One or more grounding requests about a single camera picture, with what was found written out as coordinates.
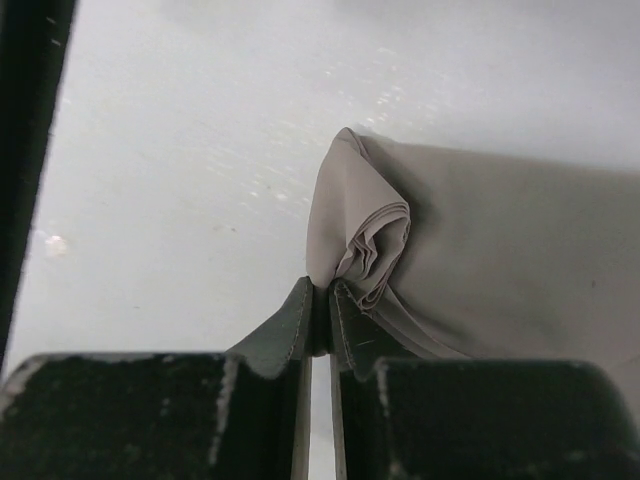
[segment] cloth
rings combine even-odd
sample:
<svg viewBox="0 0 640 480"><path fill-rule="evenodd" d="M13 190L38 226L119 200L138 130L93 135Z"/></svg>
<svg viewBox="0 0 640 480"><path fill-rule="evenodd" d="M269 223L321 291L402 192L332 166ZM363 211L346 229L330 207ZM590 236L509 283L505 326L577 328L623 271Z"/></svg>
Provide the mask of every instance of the cloth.
<svg viewBox="0 0 640 480"><path fill-rule="evenodd" d="M403 145L343 129L307 271L423 357L572 359L640 415L640 173Z"/></svg>

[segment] white speck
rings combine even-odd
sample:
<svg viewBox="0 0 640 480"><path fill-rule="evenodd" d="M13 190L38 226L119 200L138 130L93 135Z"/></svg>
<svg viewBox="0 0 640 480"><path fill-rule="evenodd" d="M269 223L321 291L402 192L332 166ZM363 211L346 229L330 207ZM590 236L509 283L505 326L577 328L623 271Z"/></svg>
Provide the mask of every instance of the white speck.
<svg viewBox="0 0 640 480"><path fill-rule="evenodd" d="M226 175L226 174L222 173L220 170L217 170L217 169L215 169L215 168L212 168L210 171L211 171L211 172L213 172L214 174L216 174L216 175L217 175L217 176L219 176L219 177L222 177L222 178L231 178L229 175Z"/></svg>
<svg viewBox="0 0 640 480"><path fill-rule="evenodd" d="M166 417L169 415L169 406L171 405L171 399L165 398L162 400L162 408L160 409L160 416Z"/></svg>
<svg viewBox="0 0 640 480"><path fill-rule="evenodd" d="M240 206L241 206L241 207L244 207L245 209L249 210L251 213L253 213L253 214L255 214L255 215L258 215L258 214L260 213L260 212L258 212L256 209L251 208L251 206L249 206L249 204L248 204L248 203L246 203L246 202L242 202L242 203L240 203Z"/></svg>
<svg viewBox="0 0 640 480"><path fill-rule="evenodd" d="M567 461L572 463L580 463L583 462L587 458L587 454L585 452L575 450L573 452L569 452L564 456Z"/></svg>
<svg viewBox="0 0 640 480"><path fill-rule="evenodd" d="M385 48L385 47L378 48L378 53L389 53L391 55L397 55L396 52L394 52L393 50L390 50L388 48Z"/></svg>
<svg viewBox="0 0 640 480"><path fill-rule="evenodd" d="M48 257L61 257L69 251L67 241L59 235L52 235L44 242Z"/></svg>
<svg viewBox="0 0 640 480"><path fill-rule="evenodd" d="M393 478L410 478L411 480L416 480L418 477L407 475L402 464L398 460L393 460L391 465L389 466L389 473Z"/></svg>
<svg viewBox="0 0 640 480"><path fill-rule="evenodd" d="M227 358L224 361L222 369L224 374L220 382L220 394L216 400L216 432L213 437L213 444L209 449L209 465L215 465L218 461L218 450L220 450L224 431L227 429L231 396L233 395L233 390L236 386L236 377L238 376L238 361L233 358Z"/></svg>
<svg viewBox="0 0 640 480"><path fill-rule="evenodd" d="M59 356L59 360L64 360L65 358L72 358L76 355L63 355ZM110 354L110 353L88 353L78 355L81 358L86 360L91 360L93 362L101 362L101 363L134 363L140 362L144 360L153 360L155 354L153 353L133 353L126 355L119 354Z"/></svg>

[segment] white surface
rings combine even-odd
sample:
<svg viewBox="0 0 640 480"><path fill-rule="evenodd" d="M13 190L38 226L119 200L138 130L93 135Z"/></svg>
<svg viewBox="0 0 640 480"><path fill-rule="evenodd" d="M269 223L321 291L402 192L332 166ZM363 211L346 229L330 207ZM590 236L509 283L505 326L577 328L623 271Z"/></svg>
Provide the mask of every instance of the white surface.
<svg viewBox="0 0 640 480"><path fill-rule="evenodd" d="M315 174L345 125L633 164L639 5L84 0L9 368L242 338L304 274ZM312 479L334 478L326 365Z"/></svg>

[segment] gray fabric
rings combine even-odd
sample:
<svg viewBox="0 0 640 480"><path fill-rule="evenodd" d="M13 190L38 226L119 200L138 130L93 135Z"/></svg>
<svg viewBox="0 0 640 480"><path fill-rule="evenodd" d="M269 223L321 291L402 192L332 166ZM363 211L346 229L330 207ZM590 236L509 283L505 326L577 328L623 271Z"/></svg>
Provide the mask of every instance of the gray fabric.
<svg viewBox="0 0 640 480"><path fill-rule="evenodd" d="M307 269L425 357L596 363L640 413L640 174L359 137L321 166Z"/></svg>

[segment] fabric fold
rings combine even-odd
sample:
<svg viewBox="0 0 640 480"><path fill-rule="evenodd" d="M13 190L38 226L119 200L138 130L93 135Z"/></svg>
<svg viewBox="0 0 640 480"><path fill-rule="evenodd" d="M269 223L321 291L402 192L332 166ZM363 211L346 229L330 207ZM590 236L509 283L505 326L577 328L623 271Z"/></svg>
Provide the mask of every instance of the fabric fold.
<svg viewBox="0 0 640 480"><path fill-rule="evenodd" d="M360 308L372 309L404 249L409 225L407 202L371 166L355 133L340 131L320 167L309 219L312 282L326 288L343 278Z"/></svg>
<svg viewBox="0 0 640 480"><path fill-rule="evenodd" d="M308 273L320 288L346 280L360 307L424 358L592 362L640 419L640 171L604 161L344 129L318 175Z"/></svg>

